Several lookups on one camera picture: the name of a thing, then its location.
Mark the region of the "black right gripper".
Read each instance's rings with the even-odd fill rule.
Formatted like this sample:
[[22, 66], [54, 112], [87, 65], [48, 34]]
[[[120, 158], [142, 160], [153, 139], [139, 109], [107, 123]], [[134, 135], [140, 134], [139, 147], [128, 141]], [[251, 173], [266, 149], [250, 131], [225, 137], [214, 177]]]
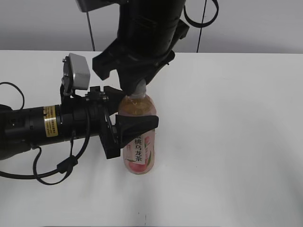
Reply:
[[131, 95], [140, 81], [145, 80], [148, 85], [174, 58], [175, 53], [171, 48], [160, 56], [144, 56], [116, 39], [92, 59], [92, 68], [102, 80], [107, 79], [112, 70], [117, 70], [120, 88], [125, 95]]

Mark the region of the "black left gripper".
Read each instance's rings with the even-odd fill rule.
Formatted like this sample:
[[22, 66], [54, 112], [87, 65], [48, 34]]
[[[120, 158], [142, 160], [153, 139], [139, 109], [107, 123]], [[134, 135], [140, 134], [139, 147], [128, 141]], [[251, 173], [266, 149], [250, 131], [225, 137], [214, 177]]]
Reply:
[[84, 143], [75, 156], [79, 159], [86, 150], [91, 136], [99, 136], [107, 159], [120, 156], [120, 149], [142, 134], [156, 129], [159, 117], [122, 116], [116, 115], [116, 125], [110, 116], [118, 112], [119, 105], [125, 94], [122, 90], [110, 86], [90, 87], [85, 96], [75, 94], [63, 95], [60, 87], [60, 127], [59, 132], [73, 142], [84, 138]]

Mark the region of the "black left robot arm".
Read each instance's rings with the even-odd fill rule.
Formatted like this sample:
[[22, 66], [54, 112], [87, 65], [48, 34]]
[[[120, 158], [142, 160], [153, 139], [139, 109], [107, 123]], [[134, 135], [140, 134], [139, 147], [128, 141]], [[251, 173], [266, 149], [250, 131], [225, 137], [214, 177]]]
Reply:
[[[121, 90], [105, 86], [90, 87], [84, 97], [62, 96], [60, 105], [22, 110], [0, 108], [0, 158], [86, 136], [99, 136], [106, 158], [120, 156], [120, 150], [138, 136], [158, 127], [155, 115], [129, 117], [117, 115], [124, 98]], [[116, 115], [115, 124], [111, 115]]]

